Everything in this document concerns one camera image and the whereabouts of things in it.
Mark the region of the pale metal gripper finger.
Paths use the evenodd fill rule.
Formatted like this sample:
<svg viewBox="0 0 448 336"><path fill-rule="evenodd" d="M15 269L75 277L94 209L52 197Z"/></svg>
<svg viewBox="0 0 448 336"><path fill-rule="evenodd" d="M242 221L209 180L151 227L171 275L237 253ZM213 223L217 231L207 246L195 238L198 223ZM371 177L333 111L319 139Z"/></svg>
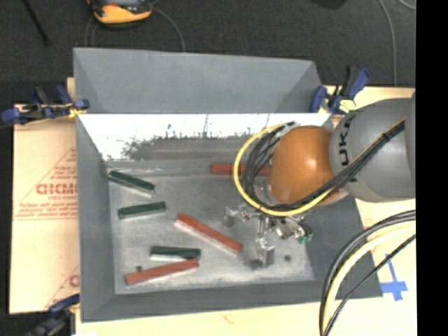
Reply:
<svg viewBox="0 0 448 336"><path fill-rule="evenodd" d="M270 220L268 218L260 218L255 236L256 258L251 261L253 270L267 268L274 264L275 246L270 245L267 240L267 233L270 229Z"/></svg>
<svg viewBox="0 0 448 336"><path fill-rule="evenodd" d="M227 206L225 208L225 215L223 217L223 224L227 228L231 228L236 221L246 222L251 219L248 207L245 204L240 204L235 208Z"/></svg>

